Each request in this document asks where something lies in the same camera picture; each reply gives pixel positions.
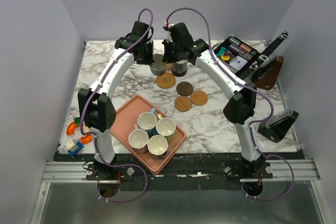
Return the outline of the cream cup with teal handle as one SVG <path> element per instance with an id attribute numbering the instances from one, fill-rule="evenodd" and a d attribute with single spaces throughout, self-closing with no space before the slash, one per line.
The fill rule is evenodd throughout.
<path id="1" fill-rule="evenodd" d="M 173 63 L 172 65 L 172 73 L 181 75 L 187 70 L 187 60 L 180 60 L 178 62 Z"/>

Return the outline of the cream cup dark brown body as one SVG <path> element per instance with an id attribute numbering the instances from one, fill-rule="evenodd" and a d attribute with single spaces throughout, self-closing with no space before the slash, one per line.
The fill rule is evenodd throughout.
<path id="1" fill-rule="evenodd" d="M 166 62 L 163 61 L 162 54 L 153 55 L 153 63 L 150 65 L 150 70 L 153 75 L 161 76 L 166 72 Z"/>

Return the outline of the dark walnut wood coaster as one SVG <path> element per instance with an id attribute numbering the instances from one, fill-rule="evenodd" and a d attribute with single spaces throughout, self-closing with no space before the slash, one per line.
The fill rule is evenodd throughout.
<path id="1" fill-rule="evenodd" d="M 187 74 L 187 70 L 185 70 L 184 72 L 182 73 L 177 73 L 177 72 L 174 72 L 173 70 L 171 71 L 172 75 L 176 76 L 176 77 L 183 77 Z"/>

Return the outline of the light wood coaster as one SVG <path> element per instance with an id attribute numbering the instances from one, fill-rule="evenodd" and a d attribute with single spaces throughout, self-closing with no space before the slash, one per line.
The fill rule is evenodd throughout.
<path id="1" fill-rule="evenodd" d="M 180 96 L 174 102 L 175 108 L 180 112 L 186 112 L 191 109 L 192 101 L 189 97 Z"/>
<path id="2" fill-rule="evenodd" d="M 203 106 L 208 102 L 208 96 L 204 91 L 196 90 L 191 94 L 191 101 L 194 105 Z"/>

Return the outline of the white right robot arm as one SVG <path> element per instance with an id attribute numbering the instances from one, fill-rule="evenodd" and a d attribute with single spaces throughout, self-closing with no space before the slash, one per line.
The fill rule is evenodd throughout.
<path id="1" fill-rule="evenodd" d="M 170 25 L 165 22 L 163 29 L 168 33 L 164 45 L 164 55 L 168 62 L 187 60 L 203 70 L 220 87 L 228 99 L 223 113 L 238 134 L 241 154 L 246 162 L 241 165 L 242 173 L 249 178 L 260 172 L 256 161 L 261 153 L 255 143 L 255 132 L 251 126 L 254 117 L 257 89 L 235 76 L 218 58 L 212 49 L 211 41 L 194 40 L 184 23 Z"/>

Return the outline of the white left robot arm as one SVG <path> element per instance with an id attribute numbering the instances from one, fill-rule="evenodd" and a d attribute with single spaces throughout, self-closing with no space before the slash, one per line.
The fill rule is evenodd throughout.
<path id="1" fill-rule="evenodd" d="M 94 158 L 101 163 L 98 173 L 104 179 L 112 179 L 117 171 L 111 163 L 115 151 L 110 129 L 117 116 L 112 97 L 125 72 L 134 63 L 152 64 L 153 43 L 149 33 L 153 33 L 151 23 L 135 21 L 131 32 L 115 42 L 112 57 L 97 80 L 89 88 L 78 91 L 80 132 L 92 137 Z"/>

